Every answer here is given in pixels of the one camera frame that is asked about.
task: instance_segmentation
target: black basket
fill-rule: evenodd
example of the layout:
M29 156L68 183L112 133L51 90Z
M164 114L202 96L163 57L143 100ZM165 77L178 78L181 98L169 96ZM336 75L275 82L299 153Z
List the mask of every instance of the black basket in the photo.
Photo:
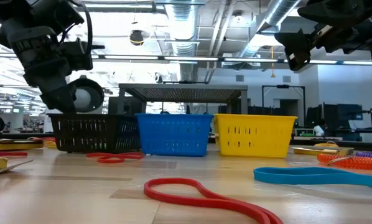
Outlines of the black basket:
M122 153L139 151L141 139L134 116L116 114L48 114L57 149L65 152Z

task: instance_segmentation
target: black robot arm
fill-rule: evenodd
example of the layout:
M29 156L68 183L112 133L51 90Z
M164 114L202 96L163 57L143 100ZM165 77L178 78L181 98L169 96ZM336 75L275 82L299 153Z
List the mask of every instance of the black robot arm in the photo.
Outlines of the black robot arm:
M342 49L344 54L368 50L372 60L372 0L309 0L298 9L301 17L318 22L315 31L304 34L278 33L291 70L310 61L310 50L324 47L327 53Z
M64 42L73 26L84 23L73 4L86 12L87 42L78 38ZM103 89L96 82L65 80L73 71L93 68L92 24L85 5L72 0L0 0L0 24L0 44L13 49L24 67L26 82L41 90L49 109L87 112L103 103ZM89 96L79 97L81 93ZM75 103L81 98L88 102Z

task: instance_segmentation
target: orange spring coil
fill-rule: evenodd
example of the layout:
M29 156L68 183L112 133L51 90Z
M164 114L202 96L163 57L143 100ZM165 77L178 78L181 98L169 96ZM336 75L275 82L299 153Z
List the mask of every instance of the orange spring coil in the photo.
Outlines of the orange spring coil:
M339 155L330 155L330 154L319 154L317 155L317 160L324 164L328 164L330 161L338 158L342 158L343 156ZM349 159L345 159L342 161L337 161L332 163L333 166L344 167L348 169L367 169L372 170L372 158L370 157L359 157L354 156Z

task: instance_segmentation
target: ceiling duct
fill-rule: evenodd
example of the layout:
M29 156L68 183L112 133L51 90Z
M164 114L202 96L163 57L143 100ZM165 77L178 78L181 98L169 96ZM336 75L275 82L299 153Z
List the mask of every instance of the ceiling duct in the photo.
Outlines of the ceiling duct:
M268 28L274 28L276 32L279 32L281 22L299 2L300 0L272 0L267 6L267 11L253 19L250 27L251 40L238 57L254 57L259 48L263 46L262 43L256 42L255 34Z
M176 56L196 56L197 44L188 42L196 39L198 6L175 4L165 5L169 18L169 32ZM196 63L179 63L179 81L197 81Z

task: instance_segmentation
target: blue rubber band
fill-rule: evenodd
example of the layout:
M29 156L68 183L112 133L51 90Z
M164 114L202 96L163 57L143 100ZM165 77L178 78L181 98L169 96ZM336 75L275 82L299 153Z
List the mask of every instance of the blue rubber band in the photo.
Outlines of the blue rubber band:
M254 178L270 184L353 184L372 187L372 175L323 167L261 167L254 170Z

